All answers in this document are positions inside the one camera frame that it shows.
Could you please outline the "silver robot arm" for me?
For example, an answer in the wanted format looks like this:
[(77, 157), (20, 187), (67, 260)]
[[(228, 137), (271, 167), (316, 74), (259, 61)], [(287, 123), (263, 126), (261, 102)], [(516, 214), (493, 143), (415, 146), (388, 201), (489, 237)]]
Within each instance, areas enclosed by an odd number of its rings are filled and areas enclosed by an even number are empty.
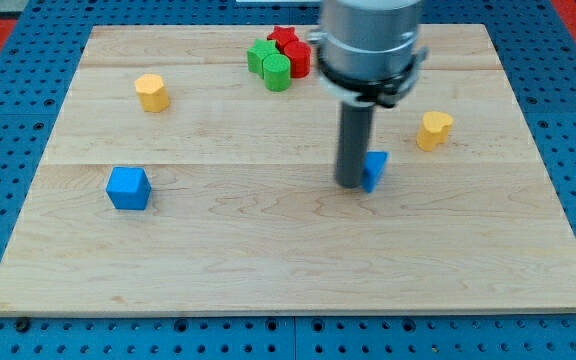
[(348, 105), (393, 108), (414, 87), (422, 0), (323, 0), (310, 31), (319, 79)]

